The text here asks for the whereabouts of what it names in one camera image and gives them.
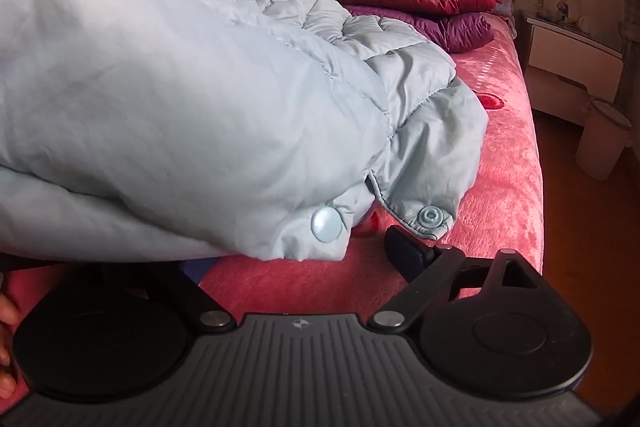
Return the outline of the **person's left hand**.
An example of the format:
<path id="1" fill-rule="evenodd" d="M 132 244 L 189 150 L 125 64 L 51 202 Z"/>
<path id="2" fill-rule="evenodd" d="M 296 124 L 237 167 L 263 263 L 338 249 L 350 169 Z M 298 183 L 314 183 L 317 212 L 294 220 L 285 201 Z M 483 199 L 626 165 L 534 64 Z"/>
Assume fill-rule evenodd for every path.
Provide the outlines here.
<path id="1" fill-rule="evenodd" d="M 0 295 L 0 395 L 2 400 L 10 399 L 17 387 L 16 369 L 13 362 L 12 332 L 20 323 L 21 314 L 6 295 Z"/>

